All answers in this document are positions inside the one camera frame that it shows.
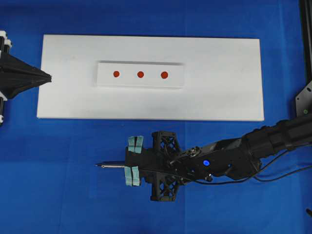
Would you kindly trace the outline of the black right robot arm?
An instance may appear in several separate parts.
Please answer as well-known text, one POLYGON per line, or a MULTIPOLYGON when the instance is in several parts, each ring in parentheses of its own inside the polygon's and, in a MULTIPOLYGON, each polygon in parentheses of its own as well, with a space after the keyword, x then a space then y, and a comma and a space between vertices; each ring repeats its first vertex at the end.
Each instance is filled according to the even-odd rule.
POLYGON ((140 166, 140 176, 152 184, 153 201, 174 201, 179 186, 190 182, 213 185, 213 177, 245 182, 265 169, 261 159, 277 158, 312 143, 312 116, 281 120, 241 138, 181 150, 175 133, 154 132, 153 148, 144 152, 153 162, 140 166))

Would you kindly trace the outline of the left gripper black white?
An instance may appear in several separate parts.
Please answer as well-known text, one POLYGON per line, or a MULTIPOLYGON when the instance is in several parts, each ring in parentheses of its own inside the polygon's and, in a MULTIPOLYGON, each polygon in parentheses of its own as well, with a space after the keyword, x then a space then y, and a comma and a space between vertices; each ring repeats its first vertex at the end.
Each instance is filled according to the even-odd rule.
POLYGON ((4 122, 4 102, 34 87, 52 81, 52 76, 9 54, 12 42, 0 32, 0 124, 4 122))

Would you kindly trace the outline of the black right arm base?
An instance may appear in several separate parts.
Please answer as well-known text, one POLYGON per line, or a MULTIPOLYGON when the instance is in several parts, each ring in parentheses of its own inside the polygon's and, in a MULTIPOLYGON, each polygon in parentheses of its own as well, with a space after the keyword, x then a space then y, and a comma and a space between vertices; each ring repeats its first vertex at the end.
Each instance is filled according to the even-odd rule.
POLYGON ((295 97, 296 116, 312 113, 312 81, 310 81, 295 97))

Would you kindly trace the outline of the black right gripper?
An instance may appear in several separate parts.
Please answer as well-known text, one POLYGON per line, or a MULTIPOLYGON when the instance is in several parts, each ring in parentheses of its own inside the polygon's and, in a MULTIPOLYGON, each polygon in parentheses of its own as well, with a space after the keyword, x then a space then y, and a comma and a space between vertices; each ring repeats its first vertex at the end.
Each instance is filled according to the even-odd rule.
POLYGON ((138 157, 139 169, 153 174, 151 201, 172 202, 180 184, 177 179, 209 180, 226 176, 242 180, 261 169, 262 148, 252 143, 212 143, 181 151, 176 133, 152 133, 153 148, 142 149, 138 157))

